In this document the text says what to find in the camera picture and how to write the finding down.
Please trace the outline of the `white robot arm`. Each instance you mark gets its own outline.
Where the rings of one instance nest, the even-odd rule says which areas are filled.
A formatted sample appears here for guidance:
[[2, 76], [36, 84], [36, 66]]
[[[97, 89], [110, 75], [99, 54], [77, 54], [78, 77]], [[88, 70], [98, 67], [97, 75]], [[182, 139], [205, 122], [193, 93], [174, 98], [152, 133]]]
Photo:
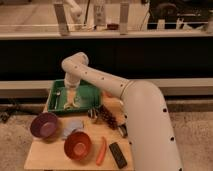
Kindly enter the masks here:
[[76, 88], [83, 79], [123, 102], [127, 115], [135, 171], [184, 171], [164, 96], [153, 83], [129, 80], [88, 66], [85, 53], [62, 61], [65, 86]]

